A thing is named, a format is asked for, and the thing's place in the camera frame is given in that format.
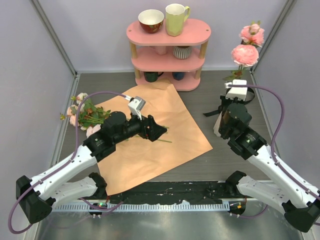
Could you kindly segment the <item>black printed ribbon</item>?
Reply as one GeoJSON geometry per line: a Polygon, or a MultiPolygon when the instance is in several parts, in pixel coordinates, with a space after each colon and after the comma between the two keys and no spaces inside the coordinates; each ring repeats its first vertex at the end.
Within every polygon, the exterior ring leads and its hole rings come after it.
{"type": "Polygon", "coordinates": [[[256,97],[255,91],[251,87],[247,88],[247,93],[246,93],[245,100],[240,100],[238,97],[236,97],[235,99],[230,99],[230,98],[226,98],[225,95],[220,95],[219,98],[221,100],[221,104],[217,107],[217,109],[213,110],[213,111],[210,111],[210,112],[203,113],[203,115],[205,117],[211,117],[211,116],[219,115],[220,113],[225,112],[227,107],[230,104],[236,103],[236,104],[247,105],[255,97],[256,97]]]}

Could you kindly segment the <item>green orange wrapping paper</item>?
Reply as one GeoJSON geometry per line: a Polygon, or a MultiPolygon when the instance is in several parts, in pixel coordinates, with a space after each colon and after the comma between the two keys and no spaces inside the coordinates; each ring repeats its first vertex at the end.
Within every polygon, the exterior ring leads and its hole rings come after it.
{"type": "Polygon", "coordinates": [[[127,191],[212,150],[168,79],[134,86],[124,94],[145,100],[141,114],[152,115],[167,132],[154,142],[134,136],[118,143],[116,151],[97,164],[108,195],[127,191]]]}

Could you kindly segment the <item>pink artificial flower bouquet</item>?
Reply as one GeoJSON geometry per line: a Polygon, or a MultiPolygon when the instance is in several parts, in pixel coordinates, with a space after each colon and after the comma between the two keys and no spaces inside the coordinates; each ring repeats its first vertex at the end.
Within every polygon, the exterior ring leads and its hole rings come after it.
{"type": "Polygon", "coordinates": [[[82,131],[86,131],[86,137],[88,138],[93,133],[101,129],[101,125],[104,120],[109,117],[111,110],[104,110],[102,106],[94,106],[91,98],[85,92],[79,93],[77,96],[72,96],[71,100],[75,102],[69,106],[66,110],[66,114],[60,114],[60,120],[68,118],[69,123],[74,127],[80,127],[82,131]],[[80,106],[80,112],[78,116],[78,123],[76,123],[76,113],[80,106]]]}

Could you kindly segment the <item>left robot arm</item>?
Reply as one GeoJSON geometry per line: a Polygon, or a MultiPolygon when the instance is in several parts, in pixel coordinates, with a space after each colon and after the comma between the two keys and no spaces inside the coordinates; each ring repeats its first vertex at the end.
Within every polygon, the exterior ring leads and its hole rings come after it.
{"type": "Polygon", "coordinates": [[[131,115],[127,119],[123,112],[112,112],[100,130],[70,156],[39,175],[32,178],[24,175],[16,181],[16,198],[29,223],[40,222],[54,208],[76,199],[102,199],[107,195],[107,183],[99,173],[92,172],[76,182],[69,180],[115,152],[118,143],[134,136],[154,142],[166,132],[152,115],[131,115]]]}

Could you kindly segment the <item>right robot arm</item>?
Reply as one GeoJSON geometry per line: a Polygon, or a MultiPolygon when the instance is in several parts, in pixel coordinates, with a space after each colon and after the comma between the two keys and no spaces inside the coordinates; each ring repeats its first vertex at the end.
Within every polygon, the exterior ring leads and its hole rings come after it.
{"type": "Polygon", "coordinates": [[[228,141],[238,156],[260,169],[275,186],[254,180],[235,171],[226,182],[226,193],[255,198],[274,208],[297,230],[307,233],[320,217],[320,190],[292,170],[267,141],[254,131],[249,123],[252,116],[242,100],[220,96],[220,119],[217,120],[220,137],[228,141]]]}

